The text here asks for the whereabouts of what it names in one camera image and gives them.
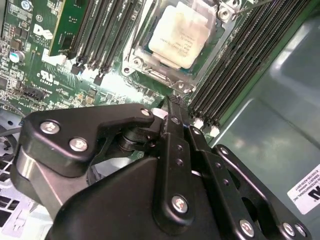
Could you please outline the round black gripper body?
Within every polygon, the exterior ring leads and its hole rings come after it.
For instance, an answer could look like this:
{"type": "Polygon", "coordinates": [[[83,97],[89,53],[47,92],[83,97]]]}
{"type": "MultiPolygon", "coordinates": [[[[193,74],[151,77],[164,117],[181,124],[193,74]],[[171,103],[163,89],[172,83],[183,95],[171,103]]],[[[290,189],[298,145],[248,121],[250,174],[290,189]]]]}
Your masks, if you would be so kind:
{"type": "Polygon", "coordinates": [[[157,158],[148,157],[72,196],[57,213],[48,240],[223,240],[201,178],[193,175],[195,220],[184,233],[163,232],[152,216],[157,158]]]}

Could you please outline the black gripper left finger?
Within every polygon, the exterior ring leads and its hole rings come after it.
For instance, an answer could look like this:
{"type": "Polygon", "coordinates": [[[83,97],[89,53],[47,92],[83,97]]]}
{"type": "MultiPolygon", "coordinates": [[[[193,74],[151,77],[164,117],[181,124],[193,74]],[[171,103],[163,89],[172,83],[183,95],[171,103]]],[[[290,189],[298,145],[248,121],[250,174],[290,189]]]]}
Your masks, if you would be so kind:
{"type": "Polygon", "coordinates": [[[190,146],[179,97],[142,104],[38,111],[24,120],[13,161],[14,186],[41,203],[54,220],[75,194],[137,160],[156,158],[152,217],[170,236],[195,218],[190,146]]]}

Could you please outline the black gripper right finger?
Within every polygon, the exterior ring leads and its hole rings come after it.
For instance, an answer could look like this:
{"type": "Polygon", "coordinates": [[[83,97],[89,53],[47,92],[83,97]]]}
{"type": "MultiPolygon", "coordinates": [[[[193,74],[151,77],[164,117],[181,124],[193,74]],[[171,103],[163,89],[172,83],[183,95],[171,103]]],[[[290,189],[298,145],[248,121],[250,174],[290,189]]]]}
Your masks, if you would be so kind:
{"type": "Polygon", "coordinates": [[[209,147],[178,101],[195,171],[196,216],[182,240],[309,240],[306,226],[225,145],[209,147]]]}

